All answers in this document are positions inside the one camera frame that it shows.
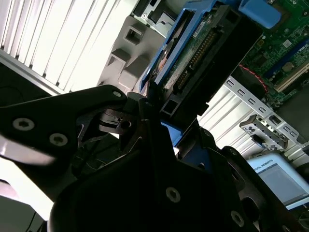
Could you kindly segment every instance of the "black plastic part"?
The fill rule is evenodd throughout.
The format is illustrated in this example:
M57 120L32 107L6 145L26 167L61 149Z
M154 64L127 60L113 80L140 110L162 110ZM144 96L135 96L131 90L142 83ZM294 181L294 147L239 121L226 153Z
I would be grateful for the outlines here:
M166 13L173 20L176 20L178 16L166 5L165 0L162 0L155 11L150 12L148 18L151 19L154 23L157 23L163 13Z
M230 11L238 14L229 6L219 7L218 20L210 26L222 29L220 38L195 69L183 90L174 91L174 87L171 87L162 97L162 117L183 131L187 130L196 115L206 111L208 106L205 103L211 100L262 33L254 22L242 15L238 15L235 23L227 20ZM164 110L169 100L177 102L172 113Z
M146 10L148 4L151 0L140 0L137 6L135 7L133 14L135 14L137 17L141 17L141 15Z

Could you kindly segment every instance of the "black metal bracket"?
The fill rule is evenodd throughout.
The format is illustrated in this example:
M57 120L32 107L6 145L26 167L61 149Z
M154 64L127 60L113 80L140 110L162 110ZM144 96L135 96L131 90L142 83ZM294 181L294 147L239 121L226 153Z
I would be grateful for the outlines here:
M84 136L97 115L119 110L126 96L114 86L99 86L69 94L0 108L0 135L4 140L22 144L38 155L1 156L20 163L48 166L57 160L69 160L79 145L95 135Z

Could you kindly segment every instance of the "screw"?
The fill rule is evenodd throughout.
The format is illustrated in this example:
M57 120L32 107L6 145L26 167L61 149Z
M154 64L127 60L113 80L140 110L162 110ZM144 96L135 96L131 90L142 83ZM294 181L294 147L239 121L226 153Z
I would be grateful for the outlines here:
M49 136L49 141L53 145L64 146L68 143L68 138L64 134L54 133Z
M28 118L17 118L13 121L13 127L21 131L29 131L34 128L34 122Z
M116 97L121 97L121 93L117 92L117 91L113 91L112 92Z
M180 201L180 193L177 191L177 189L168 187L165 193L171 202L178 203Z
M236 152L235 150L233 150L233 149L230 149L230 152L231 152L234 156L237 155L237 152Z
M287 228L285 225L282 226L282 229L284 232L291 232L289 228Z
M239 226L243 227L245 224L245 221L243 220L242 216L239 214L239 212L232 210L231 211L231 217L233 221Z

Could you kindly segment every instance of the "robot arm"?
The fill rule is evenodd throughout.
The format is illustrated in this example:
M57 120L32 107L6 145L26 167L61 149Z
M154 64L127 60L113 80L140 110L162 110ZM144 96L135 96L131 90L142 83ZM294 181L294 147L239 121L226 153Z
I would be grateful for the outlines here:
M217 148L197 124L179 143L185 155L176 158L157 107L139 94L127 98L100 86L0 112L1 156L21 171L15 178L24 180L18 183L24 191L36 186L32 193L54 204L50 232L199 231L207 225L303 231L243 157L231 147ZM123 155L86 178L69 178L74 151L106 132L120 134Z

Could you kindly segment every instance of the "bolt head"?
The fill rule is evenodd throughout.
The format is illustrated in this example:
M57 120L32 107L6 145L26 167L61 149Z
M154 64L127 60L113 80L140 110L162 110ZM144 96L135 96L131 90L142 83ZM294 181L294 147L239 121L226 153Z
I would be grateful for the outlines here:
M30 131L34 128L34 122L28 118L20 117L13 121L13 127L21 131Z
M64 146L68 143L68 138L64 134L54 133L49 136L49 142L55 146Z
M121 97L121 93L117 92L117 91L113 91L112 92L113 95L115 95L116 97Z

